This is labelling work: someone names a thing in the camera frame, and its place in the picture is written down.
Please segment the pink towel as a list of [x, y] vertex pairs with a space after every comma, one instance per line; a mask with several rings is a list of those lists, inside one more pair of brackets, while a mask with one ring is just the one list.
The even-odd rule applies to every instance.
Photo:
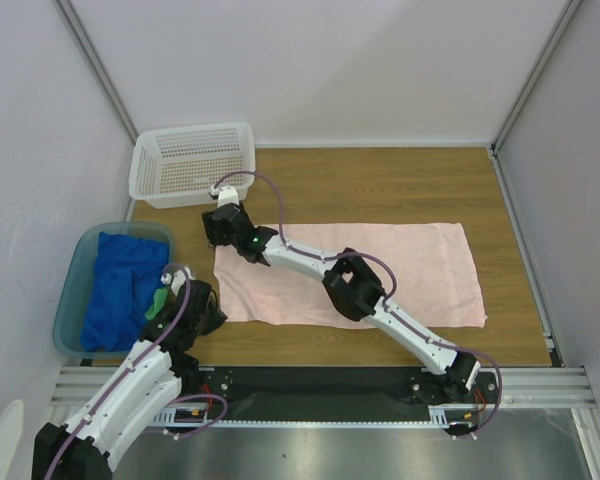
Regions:
[[[288, 224], [288, 239], [339, 252], [353, 248], [384, 261], [369, 264], [384, 287], [393, 281], [398, 306], [428, 328], [484, 327], [478, 275], [459, 224]], [[221, 308], [231, 322], [365, 329], [337, 313], [318, 281], [296, 272], [251, 264], [231, 247], [215, 251], [213, 273]]]

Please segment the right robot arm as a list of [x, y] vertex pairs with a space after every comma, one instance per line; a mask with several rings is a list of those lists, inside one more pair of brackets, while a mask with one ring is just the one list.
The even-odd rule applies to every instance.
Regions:
[[475, 392], [481, 369], [476, 355], [445, 341], [400, 308], [391, 299], [396, 277], [381, 260], [349, 247], [329, 252], [293, 242], [281, 227], [254, 225], [240, 203], [224, 204], [201, 218], [211, 246], [231, 246], [252, 264], [283, 268], [320, 282], [342, 317], [382, 330], [415, 355], [449, 400], [461, 402]]

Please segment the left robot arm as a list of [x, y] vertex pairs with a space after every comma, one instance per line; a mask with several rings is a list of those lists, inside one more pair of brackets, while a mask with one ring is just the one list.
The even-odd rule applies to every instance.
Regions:
[[224, 324], [211, 285], [176, 280], [172, 298], [149, 321], [119, 366], [86, 404], [34, 440], [34, 479], [110, 479], [122, 456], [165, 407], [176, 401], [224, 405], [188, 351]]

